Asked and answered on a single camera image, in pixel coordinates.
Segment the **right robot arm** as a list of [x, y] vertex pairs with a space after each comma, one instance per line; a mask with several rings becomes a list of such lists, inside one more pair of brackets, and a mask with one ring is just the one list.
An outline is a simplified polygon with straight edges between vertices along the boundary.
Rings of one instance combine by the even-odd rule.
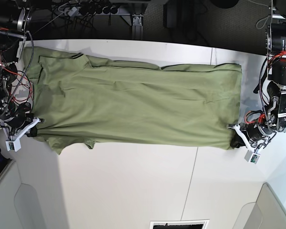
[[15, 142], [39, 122], [32, 111], [33, 86], [27, 77], [34, 50], [28, 64], [18, 70], [36, 4], [33, 0], [0, 0], [0, 128], [8, 142]]

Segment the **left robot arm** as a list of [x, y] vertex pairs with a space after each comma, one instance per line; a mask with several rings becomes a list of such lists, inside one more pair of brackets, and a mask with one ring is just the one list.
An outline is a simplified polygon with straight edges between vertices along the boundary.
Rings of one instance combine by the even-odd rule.
[[258, 84], [261, 110], [249, 111], [235, 130], [232, 148], [245, 146], [253, 154], [266, 147], [277, 133], [286, 132], [286, 0], [273, 0], [265, 21], [267, 55]]

